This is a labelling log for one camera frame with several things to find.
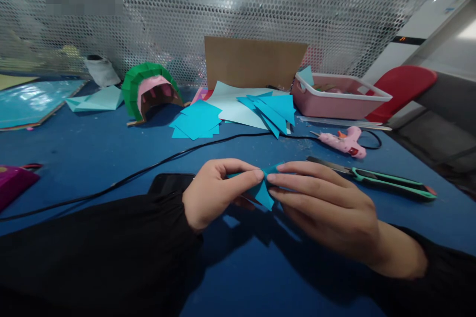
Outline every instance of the red chair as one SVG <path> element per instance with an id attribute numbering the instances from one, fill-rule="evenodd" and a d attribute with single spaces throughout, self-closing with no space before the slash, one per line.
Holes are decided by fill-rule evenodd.
<path id="1" fill-rule="evenodd" d="M 365 118 L 373 122 L 387 122 L 401 108 L 435 84 L 436 79 L 435 72 L 423 67 L 401 66 L 389 70 L 374 85 L 393 98 Z M 373 94 L 372 91 L 367 92 L 367 95 Z"/>

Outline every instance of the black phone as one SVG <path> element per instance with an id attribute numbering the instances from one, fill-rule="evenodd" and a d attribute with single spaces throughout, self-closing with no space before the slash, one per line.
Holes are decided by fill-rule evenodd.
<path id="1" fill-rule="evenodd" d="M 167 195 L 173 191 L 185 191 L 195 178 L 194 174 L 161 173 L 155 176 L 149 194 Z"/>

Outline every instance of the pink plastic basket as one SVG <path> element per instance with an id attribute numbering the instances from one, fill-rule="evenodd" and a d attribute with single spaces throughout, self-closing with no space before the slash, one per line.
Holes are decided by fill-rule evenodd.
<path id="1" fill-rule="evenodd" d="M 337 119 L 364 119 L 392 96 L 384 91 L 362 82 L 357 77 L 313 73 L 315 84 L 334 84 L 346 94 L 320 92 L 313 89 L 296 73 L 291 94 L 294 103 L 305 116 Z M 372 96 L 362 94 L 373 91 Z"/>

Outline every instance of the fingernail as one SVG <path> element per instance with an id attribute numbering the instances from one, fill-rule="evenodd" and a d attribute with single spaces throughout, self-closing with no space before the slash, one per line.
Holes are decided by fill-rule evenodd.
<path id="1" fill-rule="evenodd" d="M 255 174 L 255 176 L 256 176 L 256 178 L 257 178 L 258 180 L 260 180 L 260 181 L 263 180 L 263 178 L 264 178 L 264 172 L 263 172 L 263 171 L 261 171 L 261 170 L 255 170 L 255 171 L 254 171 L 254 174 Z"/>

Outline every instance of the perforated metal screen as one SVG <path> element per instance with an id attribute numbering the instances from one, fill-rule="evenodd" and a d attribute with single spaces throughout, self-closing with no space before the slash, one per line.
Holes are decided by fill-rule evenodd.
<path id="1" fill-rule="evenodd" d="M 114 1 L 0 0 L 0 70 L 81 73 L 99 54 L 121 77 L 149 61 L 197 85 L 213 35 L 306 42 L 313 71 L 362 76 L 424 0 Z"/>

